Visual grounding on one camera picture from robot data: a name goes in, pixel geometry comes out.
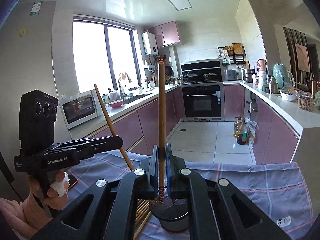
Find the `left hand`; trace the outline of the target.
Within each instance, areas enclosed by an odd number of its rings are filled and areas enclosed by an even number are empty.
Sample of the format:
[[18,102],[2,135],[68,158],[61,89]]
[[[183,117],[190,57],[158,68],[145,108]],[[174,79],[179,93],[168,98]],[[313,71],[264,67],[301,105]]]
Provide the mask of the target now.
[[29,176],[29,196],[22,202],[1,198],[1,239],[31,239],[52,219],[44,207],[61,210],[68,203],[68,174],[63,170],[54,172],[54,184],[47,191],[47,198],[41,200],[42,190],[38,180]]

